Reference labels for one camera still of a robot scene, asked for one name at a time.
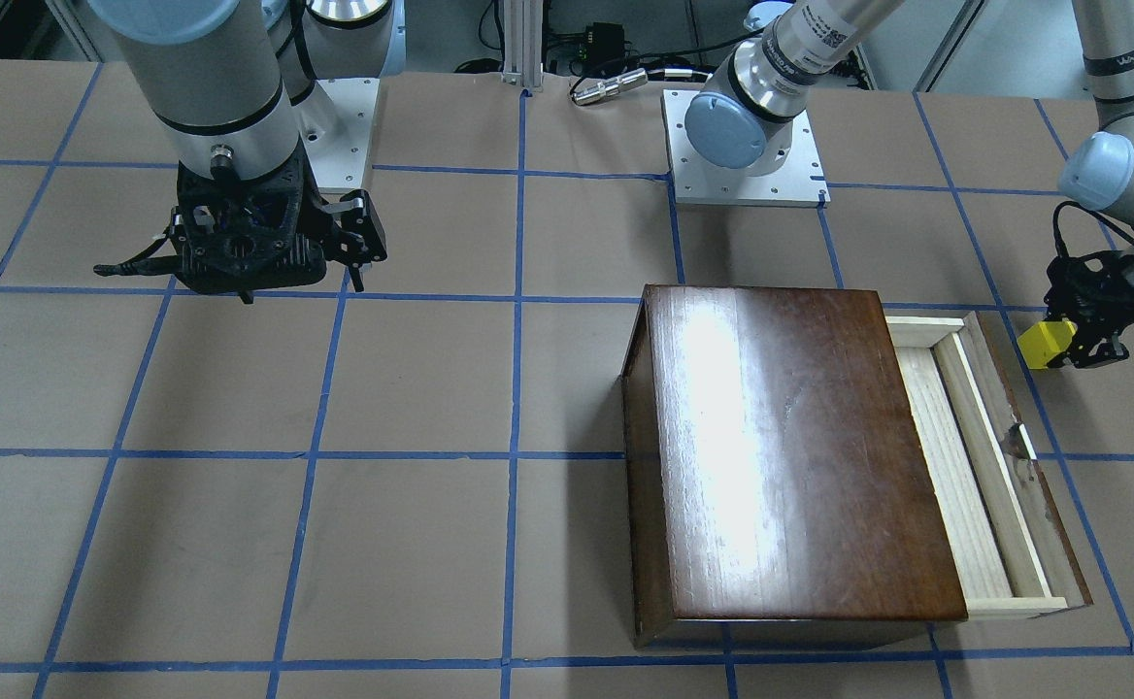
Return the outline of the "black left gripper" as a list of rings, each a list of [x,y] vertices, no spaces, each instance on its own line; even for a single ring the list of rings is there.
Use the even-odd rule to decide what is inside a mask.
[[[1077,326],[1065,362],[1077,370],[1126,361],[1122,332],[1134,325],[1134,286],[1123,271],[1134,256],[1112,250],[1086,256],[1057,255],[1048,266],[1044,322]]]

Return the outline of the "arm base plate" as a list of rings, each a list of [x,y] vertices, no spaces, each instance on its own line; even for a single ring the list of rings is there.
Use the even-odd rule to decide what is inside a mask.
[[[816,207],[827,205],[832,195],[821,168],[815,129],[810,112],[797,116],[779,142],[767,149],[775,169],[756,172],[752,168],[728,169],[708,162],[686,136],[684,118],[692,91],[663,92],[666,151],[672,165],[675,200],[697,205]]]
[[[318,81],[310,96],[293,107],[323,193],[345,194],[366,185],[380,89],[376,77]]]

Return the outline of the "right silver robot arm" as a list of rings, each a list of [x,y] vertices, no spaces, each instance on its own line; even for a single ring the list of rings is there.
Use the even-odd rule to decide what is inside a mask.
[[[176,203],[149,249],[110,276],[174,276],[198,295],[322,283],[353,290],[386,261],[329,83],[371,83],[406,62],[400,1],[92,1],[178,155]]]

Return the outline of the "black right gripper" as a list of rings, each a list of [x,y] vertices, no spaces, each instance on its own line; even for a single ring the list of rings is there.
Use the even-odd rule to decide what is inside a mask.
[[[268,176],[226,187],[180,165],[176,193],[181,225],[118,264],[93,266],[109,276],[172,276],[200,295],[321,283],[327,273],[322,236],[330,230],[330,261],[347,269],[352,288],[386,261],[384,226],[367,190],[352,190],[322,210],[305,160],[287,160]],[[174,255],[155,256],[171,242]]]

